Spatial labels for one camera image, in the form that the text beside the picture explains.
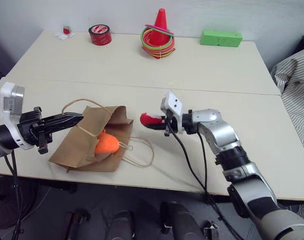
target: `striped fabric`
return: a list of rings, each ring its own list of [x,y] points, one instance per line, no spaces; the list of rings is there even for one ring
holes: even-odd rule
[[[271,76],[304,146],[304,50],[279,62]]]

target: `gray floor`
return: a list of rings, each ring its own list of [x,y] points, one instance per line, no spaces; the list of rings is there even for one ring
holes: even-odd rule
[[[41,187],[34,208],[48,192]],[[116,187],[96,184],[79,184],[74,194],[52,188],[40,207],[22,223],[24,233],[20,240],[59,240],[66,212],[85,208],[91,213],[89,222],[80,228],[80,240],[104,240],[107,225],[112,217],[122,210],[135,214],[137,240],[173,240],[173,235],[160,232],[159,207],[162,201],[183,204],[201,226],[206,220],[219,226],[220,240],[234,239],[212,208],[204,204],[199,194],[138,188]],[[221,203],[219,207],[231,225],[247,240],[260,240],[257,230],[248,219],[239,217],[231,203]],[[0,230],[2,240],[11,239],[10,229]]]

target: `roll of tape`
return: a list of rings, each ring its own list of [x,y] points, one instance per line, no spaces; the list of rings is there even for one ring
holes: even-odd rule
[[[90,27],[88,32],[91,37],[91,41],[95,45],[103,46],[112,41],[110,27],[104,24],[98,24]]]

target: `green block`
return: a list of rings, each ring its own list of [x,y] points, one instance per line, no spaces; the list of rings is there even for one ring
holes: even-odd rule
[[[201,45],[238,47],[242,39],[242,34],[238,32],[204,30],[201,36]]]

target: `paper bag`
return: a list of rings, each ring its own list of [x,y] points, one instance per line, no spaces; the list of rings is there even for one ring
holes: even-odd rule
[[[97,136],[106,129],[106,133],[115,136],[119,142],[128,144],[133,120],[127,118],[125,106],[87,107],[83,115],[79,126],[87,132]],[[74,126],[70,130],[49,161],[69,170],[114,172],[126,149],[120,147],[110,155],[95,155],[99,140],[80,127]]]

